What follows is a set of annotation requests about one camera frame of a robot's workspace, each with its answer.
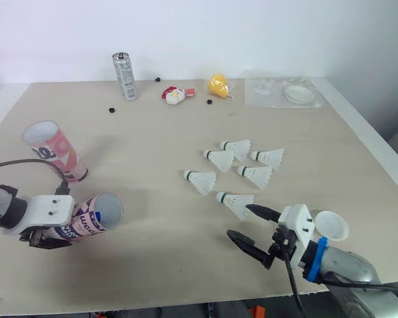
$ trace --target red and white toy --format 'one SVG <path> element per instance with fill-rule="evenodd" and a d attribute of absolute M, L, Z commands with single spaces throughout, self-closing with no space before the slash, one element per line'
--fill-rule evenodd
<path fill-rule="evenodd" d="M 192 97 L 194 95 L 194 88 L 181 89 L 175 86 L 168 87 L 162 94 L 162 98 L 169 105 L 177 105 L 186 97 Z"/>

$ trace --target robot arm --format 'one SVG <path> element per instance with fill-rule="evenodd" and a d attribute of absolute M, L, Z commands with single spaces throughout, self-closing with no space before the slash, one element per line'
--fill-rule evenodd
<path fill-rule="evenodd" d="M 68 192 L 65 185 L 56 192 Z M 42 229 L 69 223 L 74 199 L 70 195 L 16 197 L 17 189 L 0 185 L 0 227 L 6 235 L 20 235 L 20 240 L 39 248 L 71 245 L 68 241 L 42 237 Z"/>
<path fill-rule="evenodd" d="M 314 223 L 305 205 L 285 207 L 282 213 L 260 205 L 246 207 L 257 216 L 279 224 L 268 253 L 239 232 L 228 230 L 227 234 L 266 269 L 270 269 L 274 259 L 285 260 L 287 255 L 289 267 L 299 266 L 305 279 L 326 284 L 350 317 L 398 318 L 398 297 L 388 290 L 389 286 L 380 285 L 370 262 L 355 253 L 327 246 L 327 238 L 321 238 L 318 243 L 311 240 Z"/>

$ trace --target badminton shuttlecock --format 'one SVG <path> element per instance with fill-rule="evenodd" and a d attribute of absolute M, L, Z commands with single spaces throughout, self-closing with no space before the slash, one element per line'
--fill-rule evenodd
<path fill-rule="evenodd" d="M 204 157 L 214 163 L 221 172 L 226 172 L 230 169 L 234 160 L 233 150 L 211 151 L 205 150 Z"/>
<path fill-rule="evenodd" d="M 273 168 L 271 166 L 258 168 L 240 166 L 237 169 L 237 173 L 239 175 L 251 180 L 261 190 L 264 190 L 267 187 L 272 171 Z"/>
<path fill-rule="evenodd" d="M 224 141 L 220 144 L 220 148 L 221 150 L 233 150 L 234 158 L 239 161 L 245 161 L 251 148 L 251 141 L 249 139 L 237 142 Z"/>
<path fill-rule="evenodd" d="M 202 195 L 207 195 L 215 186 L 217 175 L 215 172 L 184 171 L 184 179 L 190 181 Z"/>
<path fill-rule="evenodd" d="M 285 149 L 276 149 L 270 151 L 253 151 L 251 152 L 251 159 L 259 161 L 267 166 L 272 166 L 274 171 L 279 171 L 281 158 Z"/>
<path fill-rule="evenodd" d="M 218 192 L 216 198 L 218 202 L 223 203 L 232 210 L 240 221 L 246 220 L 249 214 L 246 205 L 253 203 L 253 195 L 235 195 L 227 194 L 226 192 Z"/>

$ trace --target blue gripper part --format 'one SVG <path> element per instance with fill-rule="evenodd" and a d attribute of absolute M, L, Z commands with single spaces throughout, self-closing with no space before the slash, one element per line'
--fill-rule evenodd
<path fill-rule="evenodd" d="M 328 245 L 327 237 L 321 237 L 320 240 L 318 240 L 316 256 L 314 257 L 314 261 L 312 261 L 310 272 L 306 277 L 306 280 L 308 280 L 309 282 L 313 283 L 317 278 L 317 275 L 320 271 L 321 260 L 323 258 L 324 250 L 326 249 L 327 245 Z"/>

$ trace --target orange object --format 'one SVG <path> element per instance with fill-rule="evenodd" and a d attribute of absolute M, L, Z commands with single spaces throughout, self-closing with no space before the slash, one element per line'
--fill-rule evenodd
<path fill-rule="evenodd" d="M 265 318 L 265 308 L 261 306 L 255 306 L 254 308 L 248 309 L 252 314 L 253 318 Z"/>

